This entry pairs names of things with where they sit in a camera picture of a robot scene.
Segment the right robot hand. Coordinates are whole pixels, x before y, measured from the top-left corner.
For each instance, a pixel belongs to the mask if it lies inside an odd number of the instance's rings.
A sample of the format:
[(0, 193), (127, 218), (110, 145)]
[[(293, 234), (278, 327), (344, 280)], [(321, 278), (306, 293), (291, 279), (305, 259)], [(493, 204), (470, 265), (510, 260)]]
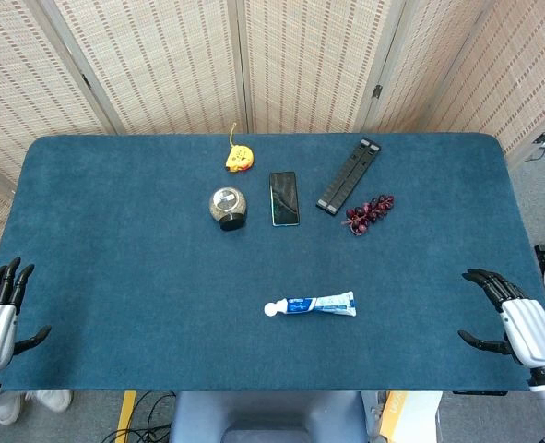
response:
[(529, 369), (545, 367), (545, 310), (540, 302), (497, 272), (468, 269), (463, 278), (476, 283), (492, 303), (504, 326), (504, 340), (480, 340), (462, 329), (460, 338), (480, 351), (511, 355)]

